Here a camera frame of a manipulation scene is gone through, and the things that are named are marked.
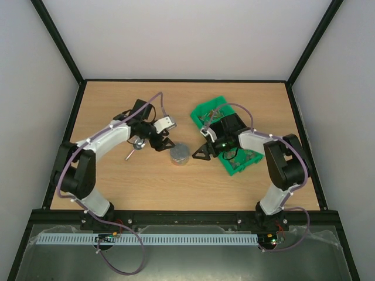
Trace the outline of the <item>silver metal jar lid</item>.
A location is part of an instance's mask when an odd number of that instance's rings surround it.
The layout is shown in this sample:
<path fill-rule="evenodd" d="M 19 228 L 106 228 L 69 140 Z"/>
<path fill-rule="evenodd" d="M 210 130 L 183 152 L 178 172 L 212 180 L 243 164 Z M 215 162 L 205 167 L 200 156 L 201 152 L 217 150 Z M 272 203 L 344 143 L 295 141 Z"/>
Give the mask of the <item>silver metal jar lid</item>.
<path fill-rule="evenodd" d="M 186 144 L 179 142 L 170 150 L 170 156 L 175 158 L 190 156 L 190 150 Z"/>

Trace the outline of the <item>silver metal scoop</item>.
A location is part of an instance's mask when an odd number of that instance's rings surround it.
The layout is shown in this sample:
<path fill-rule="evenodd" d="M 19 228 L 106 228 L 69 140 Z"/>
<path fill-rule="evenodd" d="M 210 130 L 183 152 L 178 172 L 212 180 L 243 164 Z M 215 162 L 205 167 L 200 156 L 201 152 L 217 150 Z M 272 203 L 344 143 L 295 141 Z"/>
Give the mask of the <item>silver metal scoop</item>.
<path fill-rule="evenodd" d="M 135 136 L 132 142 L 129 142 L 132 145 L 132 151 L 125 157 L 125 161 L 128 161 L 129 158 L 138 150 L 141 150 L 146 145 L 146 139 Z"/>

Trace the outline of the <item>black candy bin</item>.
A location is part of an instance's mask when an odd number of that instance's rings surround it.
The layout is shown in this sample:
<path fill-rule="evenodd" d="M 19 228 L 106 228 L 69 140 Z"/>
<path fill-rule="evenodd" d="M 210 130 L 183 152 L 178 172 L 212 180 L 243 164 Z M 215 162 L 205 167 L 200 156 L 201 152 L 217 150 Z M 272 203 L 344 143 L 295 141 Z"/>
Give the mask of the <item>black candy bin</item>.
<path fill-rule="evenodd" d="M 219 121 L 212 123 L 209 128 L 216 134 L 217 139 L 234 136 L 236 133 L 247 129 L 237 113 L 222 117 Z"/>

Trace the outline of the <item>clear glass jar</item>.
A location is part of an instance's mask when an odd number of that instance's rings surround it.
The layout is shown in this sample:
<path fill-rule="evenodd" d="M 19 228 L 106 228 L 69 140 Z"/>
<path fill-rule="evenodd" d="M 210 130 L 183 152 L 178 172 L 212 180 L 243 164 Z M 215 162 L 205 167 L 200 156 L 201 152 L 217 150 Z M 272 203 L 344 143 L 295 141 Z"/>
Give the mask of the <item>clear glass jar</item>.
<path fill-rule="evenodd" d="M 189 161 L 189 156 L 183 157 L 183 158 L 175 158 L 171 157 L 171 163 L 175 166 L 184 166 L 188 163 Z"/>

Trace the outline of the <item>green candy bin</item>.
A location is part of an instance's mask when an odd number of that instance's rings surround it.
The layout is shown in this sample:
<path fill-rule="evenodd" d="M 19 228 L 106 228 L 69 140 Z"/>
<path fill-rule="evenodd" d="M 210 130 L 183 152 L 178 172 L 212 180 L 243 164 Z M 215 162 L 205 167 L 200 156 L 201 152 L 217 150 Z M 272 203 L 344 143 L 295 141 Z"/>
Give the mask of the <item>green candy bin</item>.
<path fill-rule="evenodd" d="M 219 121 L 225 116 L 235 113 L 230 105 L 225 105 L 221 107 L 216 113 L 214 110 L 222 104 L 226 104 L 227 100 L 223 96 L 216 97 L 212 100 L 204 102 L 196 106 L 196 108 L 191 112 L 190 118 L 194 124 L 201 129 L 205 124 L 207 124 L 211 117 L 213 116 L 212 124 Z"/>
<path fill-rule="evenodd" d="M 230 151 L 219 154 L 218 158 L 230 176 L 242 172 L 247 167 L 257 164 L 263 159 L 263 155 L 253 150 L 233 148 Z"/>

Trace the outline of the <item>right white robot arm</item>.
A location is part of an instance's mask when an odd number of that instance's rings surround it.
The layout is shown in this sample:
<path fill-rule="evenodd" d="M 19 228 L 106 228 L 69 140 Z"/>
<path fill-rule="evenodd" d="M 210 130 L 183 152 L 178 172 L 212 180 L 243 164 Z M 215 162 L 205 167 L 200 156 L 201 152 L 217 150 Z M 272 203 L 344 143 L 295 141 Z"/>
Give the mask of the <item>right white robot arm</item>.
<path fill-rule="evenodd" d="M 299 139 L 294 134 L 277 136 L 247 126 L 237 113 L 222 117 L 214 124 L 207 122 L 200 133 L 206 143 L 192 157 L 210 160 L 235 150 L 253 150 L 265 156 L 271 185 L 255 207 L 254 221 L 260 229 L 282 223 L 285 203 L 301 189 L 310 176 L 311 165 Z"/>

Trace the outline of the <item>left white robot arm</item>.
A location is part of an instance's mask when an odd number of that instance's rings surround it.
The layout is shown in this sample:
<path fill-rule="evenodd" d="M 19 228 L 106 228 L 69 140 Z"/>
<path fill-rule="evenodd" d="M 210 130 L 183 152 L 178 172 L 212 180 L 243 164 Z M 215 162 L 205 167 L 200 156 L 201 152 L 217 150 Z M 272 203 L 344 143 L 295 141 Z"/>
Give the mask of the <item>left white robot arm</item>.
<path fill-rule="evenodd" d="M 114 205 L 96 187 L 97 162 L 120 143 L 139 140 L 157 152 L 171 149 L 169 130 L 176 127 L 165 114 L 149 120 L 154 106 L 136 100 L 132 109 L 116 115 L 101 131 L 79 142 L 63 142 L 58 150 L 50 182 L 61 198 L 69 198 L 85 211 L 103 221 L 114 220 Z"/>

